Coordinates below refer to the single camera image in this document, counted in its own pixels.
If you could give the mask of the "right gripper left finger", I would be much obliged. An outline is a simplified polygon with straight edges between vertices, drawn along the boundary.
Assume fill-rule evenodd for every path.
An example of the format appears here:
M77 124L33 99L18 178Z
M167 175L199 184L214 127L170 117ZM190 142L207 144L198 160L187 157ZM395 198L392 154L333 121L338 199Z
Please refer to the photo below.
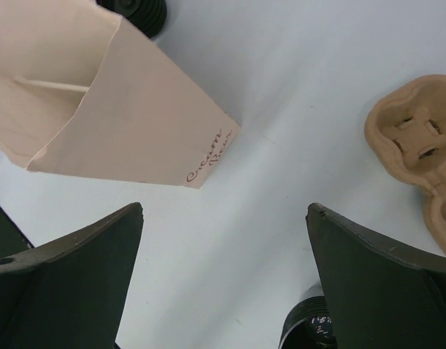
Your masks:
M142 229L135 202L0 256L0 348L117 348Z

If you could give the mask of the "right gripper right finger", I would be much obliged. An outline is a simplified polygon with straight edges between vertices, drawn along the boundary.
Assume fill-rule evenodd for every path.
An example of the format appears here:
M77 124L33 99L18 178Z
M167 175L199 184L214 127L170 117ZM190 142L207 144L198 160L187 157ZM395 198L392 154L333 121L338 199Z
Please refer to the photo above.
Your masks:
M446 348L446 257L320 204L306 221L339 348Z

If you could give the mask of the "beige paper takeout bag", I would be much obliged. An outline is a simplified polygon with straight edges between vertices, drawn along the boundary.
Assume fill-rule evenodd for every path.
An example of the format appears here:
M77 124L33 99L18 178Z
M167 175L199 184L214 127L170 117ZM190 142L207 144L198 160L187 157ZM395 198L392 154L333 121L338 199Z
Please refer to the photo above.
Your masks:
M0 1L0 150L30 172L199 188L240 130L93 1Z

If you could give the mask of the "short black coffee cup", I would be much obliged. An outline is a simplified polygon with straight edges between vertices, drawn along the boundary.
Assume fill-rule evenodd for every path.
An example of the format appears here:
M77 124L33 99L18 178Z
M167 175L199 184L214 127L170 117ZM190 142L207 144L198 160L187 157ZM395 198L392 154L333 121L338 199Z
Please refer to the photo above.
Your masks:
M149 39L163 30L168 15L165 0L96 0L96 3L125 17Z

